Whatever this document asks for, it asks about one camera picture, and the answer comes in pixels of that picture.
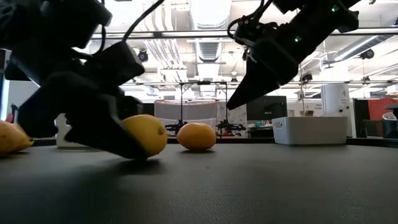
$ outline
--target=ceiling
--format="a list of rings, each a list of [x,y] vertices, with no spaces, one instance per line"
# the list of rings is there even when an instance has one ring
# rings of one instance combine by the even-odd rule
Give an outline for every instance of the ceiling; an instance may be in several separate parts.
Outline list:
[[[190,1],[201,1],[203,6],[206,4],[214,4],[213,1],[209,0],[190,0]],[[189,0],[166,0],[164,10],[171,10],[170,22],[174,30],[192,30],[193,23],[190,15],[190,1]],[[220,2],[226,2],[228,0],[217,0]],[[149,4],[151,0],[134,0],[134,1],[121,1],[116,2],[112,0],[106,1],[106,7],[113,13],[113,21],[109,27],[108,32],[124,32],[130,26],[130,24],[141,14],[143,4]],[[239,18],[242,15],[252,13],[259,5],[260,1],[255,0],[232,0],[229,21]],[[210,8],[202,9],[203,12],[209,11],[207,17],[211,17],[214,13],[210,12]],[[351,10],[358,10],[360,27],[390,27],[392,22],[398,17],[398,1],[387,1],[377,0],[375,4],[369,5],[369,0],[363,0],[357,5],[351,8]],[[154,30],[160,30],[159,26],[155,24],[155,13],[152,13],[152,21]],[[261,22],[276,21],[278,24],[290,21],[296,12],[288,12],[287,14],[281,14],[276,7],[271,6],[263,15]],[[336,52],[347,48],[353,42],[364,38],[363,36],[333,36],[327,38],[320,46],[317,51],[309,56],[302,62],[305,65],[305,70],[311,72],[314,80],[325,80],[325,77],[332,80],[360,80],[363,75],[375,74],[377,71],[381,71],[387,67],[395,65],[396,58],[398,57],[398,38],[391,37],[385,42],[382,42],[374,47],[372,50],[375,56],[372,59],[362,60],[360,58],[350,58],[343,62],[332,64],[331,69],[324,69],[322,65],[324,60],[332,60]],[[188,43],[192,39],[177,39],[176,43],[178,46],[178,52],[184,67],[186,67],[188,80],[197,80],[200,78],[200,72],[198,71],[198,60],[194,43]],[[241,45],[234,42],[227,42],[224,40],[221,45],[221,53],[219,60],[218,76],[213,78],[213,81],[226,80],[230,81],[232,76],[236,76],[238,80],[242,79],[246,71],[246,65],[242,60],[243,48]],[[130,40],[129,44],[138,51],[139,49],[147,49],[146,44],[143,40]],[[93,40],[90,45],[90,52],[94,52],[99,46],[98,40]],[[158,67],[159,62],[156,61],[155,55],[150,50],[147,51],[149,59],[144,63],[146,68],[145,74],[141,77],[146,82],[162,82],[164,77],[159,75]],[[376,77],[372,77],[377,80],[393,80],[398,75],[398,67],[388,70],[387,73],[379,74]]]

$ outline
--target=table surface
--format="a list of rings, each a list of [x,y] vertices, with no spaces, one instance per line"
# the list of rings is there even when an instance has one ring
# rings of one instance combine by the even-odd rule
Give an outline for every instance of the table surface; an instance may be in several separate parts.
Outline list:
[[[398,149],[168,145],[142,164],[35,147],[0,159],[0,223],[398,223]]]

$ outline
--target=black table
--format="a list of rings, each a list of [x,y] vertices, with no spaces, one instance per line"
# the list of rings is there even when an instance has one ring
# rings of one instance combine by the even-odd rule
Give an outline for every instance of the black table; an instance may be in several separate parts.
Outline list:
[[[398,149],[168,145],[145,164],[35,147],[0,160],[0,223],[398,223]]]

